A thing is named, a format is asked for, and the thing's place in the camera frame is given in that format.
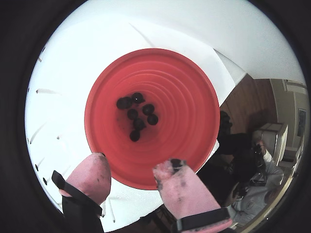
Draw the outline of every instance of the dark round ball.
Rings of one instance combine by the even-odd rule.
[[[140,138],[140,132],[139,130],[133,130],[131,131],[130,133],[130,139],[133,141],[133,142],[137,142]]]
[[[142,130],[146,128],[145,122],[140,118],[137,118],[133,121],[133,126],[136,130]]]
[[[144,113],[146,116],[151,115],[154,113],[155,107],[152,104],[146,104],[142,108],[142,113]]]
[[[151,114],[147,117],[147,122],[150,125],[156,125],[158,121],[159,121],[159,118],[157,118],[155,114]]]
[[[132,109],[127,111],[127,117],[130,120],[135,120],[138,117],[138,112],[132,108]]]
[[[133,101],[130,97],[123,97],[123,98],[118,99],[117,108],[119,109],[130,108],[132,104],[133,104]]]
[[[144,97],[139,92],[136,92],[136,93],[134,93],[132,95],[132,100],[133,100],[134,103],[143,103],[143,102],[145,102]]]

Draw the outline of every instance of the dark clothing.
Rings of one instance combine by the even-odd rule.
[[[219,148],[213,156],[232,154],[234,172],[230,174],[221,166],[207,162],[197,173],[211,194],[222,205],[237,183],[248,182],[256,173],[257,167],[252,148],[251,136],[245,133],[219,136]]]

